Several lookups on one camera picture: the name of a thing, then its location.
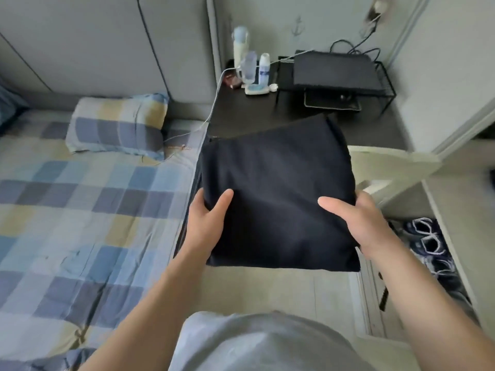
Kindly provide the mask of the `person's left hand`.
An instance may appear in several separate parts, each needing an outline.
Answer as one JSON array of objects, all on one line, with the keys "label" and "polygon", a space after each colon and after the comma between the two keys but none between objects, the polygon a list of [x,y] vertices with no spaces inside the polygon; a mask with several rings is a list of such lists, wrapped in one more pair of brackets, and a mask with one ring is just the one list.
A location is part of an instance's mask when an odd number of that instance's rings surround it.
[{"label": "person's left hand", "polygon": [[189,216],[183,247],[186,250],[201,252],[207,258],[218,243],[224,221],[213,217],[204,201],[204,191],[200,188],[189,206]]}]

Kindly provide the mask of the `person's right hand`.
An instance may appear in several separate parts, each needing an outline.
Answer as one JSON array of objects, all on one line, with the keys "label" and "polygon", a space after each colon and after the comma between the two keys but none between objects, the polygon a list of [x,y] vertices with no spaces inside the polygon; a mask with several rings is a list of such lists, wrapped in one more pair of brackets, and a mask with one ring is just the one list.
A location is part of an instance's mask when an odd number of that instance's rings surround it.
[{"label": "person's right hand", "polygon": [[356,191],[354,220],[346,225],[362,253],[368,258],[385,250],[396,238],[372,196],[362,190]]}]

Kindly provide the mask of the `black garment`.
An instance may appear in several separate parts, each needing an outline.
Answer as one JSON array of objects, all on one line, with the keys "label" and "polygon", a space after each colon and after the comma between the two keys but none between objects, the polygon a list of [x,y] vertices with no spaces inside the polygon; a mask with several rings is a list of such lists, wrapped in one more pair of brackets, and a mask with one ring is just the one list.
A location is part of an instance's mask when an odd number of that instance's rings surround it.
[{"label": "black garment", "polygon": [[356,203],[350,152],[332,117],[208,141],[197,166],[207,209],[234,191],[208,265],[360,271],[345,221],[317,202]]}]

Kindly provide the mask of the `person's right forearm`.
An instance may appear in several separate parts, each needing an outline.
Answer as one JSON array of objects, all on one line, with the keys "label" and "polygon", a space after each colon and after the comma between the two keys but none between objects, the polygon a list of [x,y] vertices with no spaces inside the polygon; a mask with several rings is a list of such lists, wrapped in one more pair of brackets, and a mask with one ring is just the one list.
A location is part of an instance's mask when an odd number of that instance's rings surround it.
[{"label": "person's right forearm", "polygon": [[495,343],[399,239],[361,250],[381,273],[422,371],[495,371]]}]

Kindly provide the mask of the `person's left forearm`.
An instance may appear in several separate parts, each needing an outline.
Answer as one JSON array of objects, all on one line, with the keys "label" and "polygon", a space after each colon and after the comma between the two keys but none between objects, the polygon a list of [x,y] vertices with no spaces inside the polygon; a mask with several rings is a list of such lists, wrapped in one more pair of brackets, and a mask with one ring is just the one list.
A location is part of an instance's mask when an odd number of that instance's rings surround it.
[{"label": "person's left forearm", "polygon": [[79,371],[167,371],[211,247],[186,243],[146,296]]}]

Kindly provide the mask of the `white open drawer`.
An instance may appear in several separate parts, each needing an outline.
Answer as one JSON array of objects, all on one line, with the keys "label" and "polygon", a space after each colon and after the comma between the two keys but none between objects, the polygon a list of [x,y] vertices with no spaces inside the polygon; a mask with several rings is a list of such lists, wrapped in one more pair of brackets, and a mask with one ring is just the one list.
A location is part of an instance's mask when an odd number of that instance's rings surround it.
[{"label": "white open drawer", "polygon": [[349,150],[357,188],[491,339],[495,361],[495,142],[469,142],[443,160],[390,148]]}]

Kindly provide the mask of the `dark bedside table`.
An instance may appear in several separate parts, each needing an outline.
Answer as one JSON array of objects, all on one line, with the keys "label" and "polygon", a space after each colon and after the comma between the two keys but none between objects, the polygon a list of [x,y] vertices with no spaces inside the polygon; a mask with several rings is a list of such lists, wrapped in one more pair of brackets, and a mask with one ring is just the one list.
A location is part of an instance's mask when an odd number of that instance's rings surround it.
[{"label": "dark bedside table", "polygon": [[365,97],[360,112],[307,108],[302,93],[277,92],[248,96],[222,85],[207,129],[210,138],[230,138],[269,130],[320,113],[330,114],[350,145],[409,150],[393,106],[381,114],[384,101]]}]

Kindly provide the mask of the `blue white clothes in drawer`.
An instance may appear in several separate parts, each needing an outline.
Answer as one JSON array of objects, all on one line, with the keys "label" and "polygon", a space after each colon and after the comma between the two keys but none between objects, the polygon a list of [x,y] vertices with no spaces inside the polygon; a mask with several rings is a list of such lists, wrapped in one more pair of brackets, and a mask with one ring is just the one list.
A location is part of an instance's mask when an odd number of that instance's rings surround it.
[{"label": "blue white clothes in drawer", "polygon": [[453,299],[472,306],[436,219],[389,219],[387,223]]}]

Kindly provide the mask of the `checkered blue yellow pillow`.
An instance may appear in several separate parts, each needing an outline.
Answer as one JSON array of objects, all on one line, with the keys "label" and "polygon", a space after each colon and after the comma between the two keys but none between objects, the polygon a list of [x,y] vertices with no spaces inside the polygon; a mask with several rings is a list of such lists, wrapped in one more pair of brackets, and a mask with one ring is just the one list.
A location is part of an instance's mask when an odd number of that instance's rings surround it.
[{"label": "checkered blue yellow pillow", "polygon": [[122,152],[165,160],[162,127],[165,92],[128,98],[83,97],[69,122],[65,143],[71,153]]}]

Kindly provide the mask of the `black laptop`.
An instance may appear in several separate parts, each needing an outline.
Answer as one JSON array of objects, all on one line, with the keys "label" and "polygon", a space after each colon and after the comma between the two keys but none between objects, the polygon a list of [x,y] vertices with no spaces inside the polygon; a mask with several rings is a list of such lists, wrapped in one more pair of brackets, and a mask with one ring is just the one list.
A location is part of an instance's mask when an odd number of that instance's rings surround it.
[{"label": "black laptop", "polygon": [[385,89],[367,55],[310,51],[294,58],[293,82],[304,88],[326,88],[381,95]]}]

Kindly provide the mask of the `small white blue bottle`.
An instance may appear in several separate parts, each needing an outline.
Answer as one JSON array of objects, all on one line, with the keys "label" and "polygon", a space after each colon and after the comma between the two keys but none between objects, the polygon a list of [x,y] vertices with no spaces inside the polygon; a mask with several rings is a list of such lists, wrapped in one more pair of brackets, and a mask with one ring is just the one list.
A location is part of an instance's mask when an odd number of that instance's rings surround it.
[{"label": "small white blue bottle", "polygon": [[262,88],[269,86],[270,65],[269,53],[263,53],[258,62],[258,84]]}]

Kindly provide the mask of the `checkered blue yellow bed sheet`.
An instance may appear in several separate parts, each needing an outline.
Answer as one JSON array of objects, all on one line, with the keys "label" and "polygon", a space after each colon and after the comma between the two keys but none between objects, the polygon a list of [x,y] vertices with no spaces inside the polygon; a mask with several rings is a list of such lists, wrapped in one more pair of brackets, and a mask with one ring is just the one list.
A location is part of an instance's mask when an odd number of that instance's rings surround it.
[{"label": "checkered blue yellow bed sheet", "polygon": [[72,154],[70,112],[0,136],[0,371],[78,369],[174,255],[207,124],[168,121],[167,159]]}]

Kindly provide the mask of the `person's grey shirt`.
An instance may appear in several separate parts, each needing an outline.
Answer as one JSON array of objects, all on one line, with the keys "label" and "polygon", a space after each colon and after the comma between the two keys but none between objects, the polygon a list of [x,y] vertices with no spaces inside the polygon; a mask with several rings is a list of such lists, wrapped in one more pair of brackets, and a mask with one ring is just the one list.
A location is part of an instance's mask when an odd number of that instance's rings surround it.
[{"label": "person's grey shirt", "polygon": [[168,371],[375,371],[337,331],[283,312],[196,312]]}]

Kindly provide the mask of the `tall white blue bottle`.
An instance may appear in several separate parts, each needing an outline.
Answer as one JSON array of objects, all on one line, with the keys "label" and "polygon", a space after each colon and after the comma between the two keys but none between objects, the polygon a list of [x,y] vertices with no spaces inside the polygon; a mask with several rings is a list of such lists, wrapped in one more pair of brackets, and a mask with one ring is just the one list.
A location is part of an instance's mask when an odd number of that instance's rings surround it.
[{"label": "tall white blue bottle", "polygon": [[237,26],[232,31],[233,59],[236,71],[241,69],[241,62],[249,50],[249,31],[245,26]]}]

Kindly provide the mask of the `white wall charger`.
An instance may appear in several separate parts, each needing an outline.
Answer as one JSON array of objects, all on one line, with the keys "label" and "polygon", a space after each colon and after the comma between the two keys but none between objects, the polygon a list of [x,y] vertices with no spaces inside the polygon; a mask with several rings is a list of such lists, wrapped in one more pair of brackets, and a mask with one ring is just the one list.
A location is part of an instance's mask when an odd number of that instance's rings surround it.
[{"label": "white wall charger", "polygon": [[380,20],[385,18],[387,11],[393,5],[394,0],[373,0],[370,9],[365,18],[365,24],[379,24]]}]

